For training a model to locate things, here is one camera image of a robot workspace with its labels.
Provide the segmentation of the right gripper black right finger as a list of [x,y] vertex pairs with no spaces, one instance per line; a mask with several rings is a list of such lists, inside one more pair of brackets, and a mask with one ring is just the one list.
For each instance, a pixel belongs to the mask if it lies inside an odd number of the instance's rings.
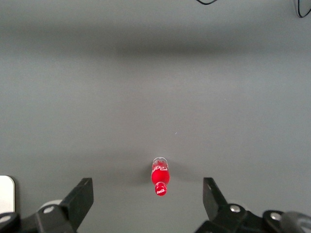
[[213,178],[203,179],[203,204],[208,220],[197,233],[266,233],[261,217],[228,203]]

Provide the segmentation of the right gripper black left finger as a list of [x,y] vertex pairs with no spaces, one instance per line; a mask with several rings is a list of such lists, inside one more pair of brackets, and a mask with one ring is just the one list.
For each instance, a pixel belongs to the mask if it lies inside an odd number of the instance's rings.
[[83,178],[59,203],[50,201],[25,220],[25,233],[76,233],[94,202],[93,180]]

